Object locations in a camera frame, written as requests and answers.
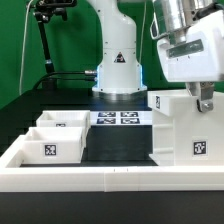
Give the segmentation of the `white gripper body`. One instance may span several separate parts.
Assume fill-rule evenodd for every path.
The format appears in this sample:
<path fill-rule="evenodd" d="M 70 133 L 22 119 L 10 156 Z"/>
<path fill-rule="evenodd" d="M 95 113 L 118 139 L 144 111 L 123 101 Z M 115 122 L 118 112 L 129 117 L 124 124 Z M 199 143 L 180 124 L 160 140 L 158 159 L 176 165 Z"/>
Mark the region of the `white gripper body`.
<path fill-rule="evenodd" d="M 224 22 L 200 22 L 187 33 L 187 42 L 157 42 L 163 74 L 168 82 L 217 82 L 224 80 Z"/>

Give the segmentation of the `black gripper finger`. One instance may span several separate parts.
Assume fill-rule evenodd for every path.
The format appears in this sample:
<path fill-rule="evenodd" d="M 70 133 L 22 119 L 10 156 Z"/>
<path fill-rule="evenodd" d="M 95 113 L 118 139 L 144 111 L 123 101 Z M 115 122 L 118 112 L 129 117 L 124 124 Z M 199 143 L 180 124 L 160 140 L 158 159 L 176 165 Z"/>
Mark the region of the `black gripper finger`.
<path fill-rule="evenodd" d="M 187 82 L 185 86 L 191 96 L 199 96 L 200 84 L 198 82 Z"/>
<path fill-rule="evenodd" d="M 197 99 L 197 106 L 200 112 L 209 112 L 213 110 L 214 108 L 213 93 L 214 93 L 213 82 L 199 83 L 199 94 Z"/>

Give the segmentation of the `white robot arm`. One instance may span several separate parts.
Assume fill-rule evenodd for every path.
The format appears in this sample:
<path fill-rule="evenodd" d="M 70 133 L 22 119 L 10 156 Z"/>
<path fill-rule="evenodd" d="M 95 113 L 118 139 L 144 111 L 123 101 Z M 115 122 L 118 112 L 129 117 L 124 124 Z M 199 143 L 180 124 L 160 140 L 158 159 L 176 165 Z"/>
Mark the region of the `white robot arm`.
<path fill-rule="evenodd" d="M 136 57 L 136 24 L 117 2 L 87 0 L 98 15 L 103 58 L 93 93 L 109 99 L 129 98 L 146 90 Z M 224 4 L 217 0 L 150 0 L 150 27 L 165 78 L 183 82 L 201 112 L 213 109 L 216 82 L 224 81 Z"/>

